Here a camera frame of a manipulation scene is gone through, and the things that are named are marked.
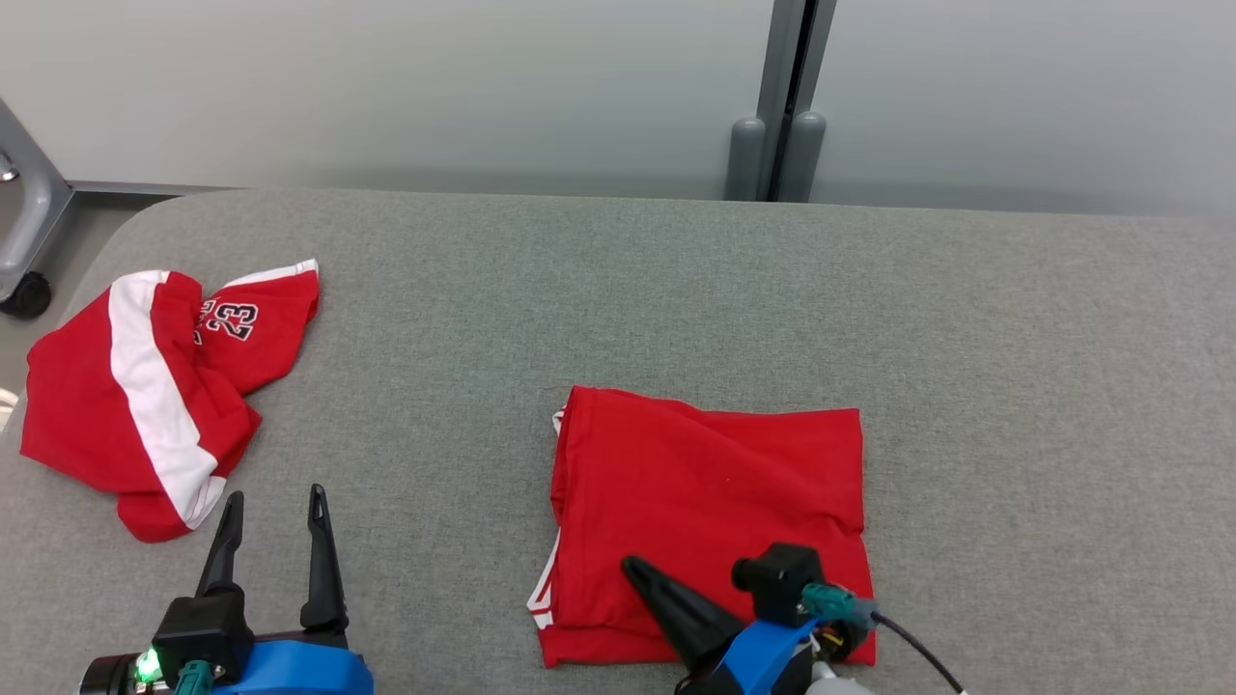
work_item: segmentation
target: padded table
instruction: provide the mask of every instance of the padded table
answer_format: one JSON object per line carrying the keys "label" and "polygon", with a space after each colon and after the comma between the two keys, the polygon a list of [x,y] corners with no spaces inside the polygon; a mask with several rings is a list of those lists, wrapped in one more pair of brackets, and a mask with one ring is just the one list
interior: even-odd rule
{"label": "padded table", "polygon": [[[1236,223],[371,192],[158,204],[73,298],[309,257],[321,303],[230,490],[257,632],[305,600],[311,482],[378,691],[669,694],[669,664],[545,670],[571,385],[709,409],[858,407],[883,610],[970,693],[1236,688]],[[193,591],[222,505],[135,540],[0,441],[0,675],[75,693]],[[879,695],[948,693],[892,634]]]}

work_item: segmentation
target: green led light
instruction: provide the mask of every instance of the green led light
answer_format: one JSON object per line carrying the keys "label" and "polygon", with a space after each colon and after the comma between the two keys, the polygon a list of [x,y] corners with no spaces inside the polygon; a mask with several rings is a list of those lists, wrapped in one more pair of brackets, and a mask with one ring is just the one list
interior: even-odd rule
{"label": "green led light", "polygon": [[163,678],[163,669],[158,665],[158,654],[154,653],[153,647],[142,652],[141,657],[137,657],[135,667],[136,672],[133,675],[142,683],[154,683]]}

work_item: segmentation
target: white trim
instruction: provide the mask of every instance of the white trim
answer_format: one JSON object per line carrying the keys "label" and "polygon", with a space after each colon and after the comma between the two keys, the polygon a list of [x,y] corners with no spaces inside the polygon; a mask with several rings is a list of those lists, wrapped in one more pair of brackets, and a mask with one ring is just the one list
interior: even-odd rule
{"label": "white trim", "polygon": [[545,561],[545,569],[541,570],[541,578],[536,580],[536,589],[533,589],[533,595],[528,597],[529,611],[549,608],[552,586],[546,586],[546,584],[549,582],[549,571],[554,569],[554,559],[557,558],[557,542],[561,538],[562,532],[559,531],[557,535],[554,537],[554,549],[549,552],[549,560]]}
{"label": "white trim", "polygon": [[[562,418],[565,414],[566,407],[564,406],[561,411],[554,413],[554,417],[550,418],[554,424],[555,435],[562,434]],[[559,529],[557,535],[554,537],[554,548],[549,552],[549,559],[545,560],[545,569],[541,570],[541,578],[536,580],[536,587],[533,589],[533,595],[528,597],[528,611],[533,615],[533,620],[536,621],[536,629],[545,629],[554,625],[554,612],[550,610],[554,586],[549,582],[549,573],[554,569],[554,560],[557,559],[557,543],[561,539],[562,529]]]}
{"label": "white trim", "polygon": [[236,279],[229,282],[224,287],[236,287],[237,284],[252,284],[255,282],[267,282],[271,279],[292,277],[294,275],[300,275],[303,272],[318,272],[318,258],[309,258],[308,261],[300,261],[294,266],[283,266],[282,268],[271,268],[268,271],[248,273],[245,277],[237,277]]}
{"label": "white trim", "polygon": [[222,495],[222,485],[211,480],[219,461],[198,445],[198,425],[154,344],[151,305],[154,289],[167,277],[167,271],[145,271],[111,284],[108,294],[111,376],[129,401],[129,414],[154,475],[180,521],[192,531]]}

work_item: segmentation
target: gray pole base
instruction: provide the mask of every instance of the gray pole base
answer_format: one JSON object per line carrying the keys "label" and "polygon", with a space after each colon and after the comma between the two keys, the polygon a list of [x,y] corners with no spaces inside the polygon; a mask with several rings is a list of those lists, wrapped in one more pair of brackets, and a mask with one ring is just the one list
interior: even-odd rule
{"label": "gray pole base", "polygon": [[785,145],[781,162],[781,187],[777,200],[806,203],[811,199],[811,184],[816,181],[819,148],[824,143],[824,116],[803,111],[790,124],[790,139]]}
{"label": "gray pole base", "polygon": [[729,130],[729,167],[726,171],[726,200],[755,200],[764,157],[764,121],[739,119]]}

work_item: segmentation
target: caster wheel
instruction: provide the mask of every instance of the caster wheel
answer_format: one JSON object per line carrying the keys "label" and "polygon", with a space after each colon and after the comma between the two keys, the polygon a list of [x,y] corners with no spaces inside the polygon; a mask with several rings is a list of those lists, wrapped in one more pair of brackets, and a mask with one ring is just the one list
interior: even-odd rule
{"label": "caster wheel", "polygon": [[28,272],[21,276],[12,294],[0,302],[0,312],[19,319],[33,319],[47,310],[52,303],[52,283],[41,273]]}

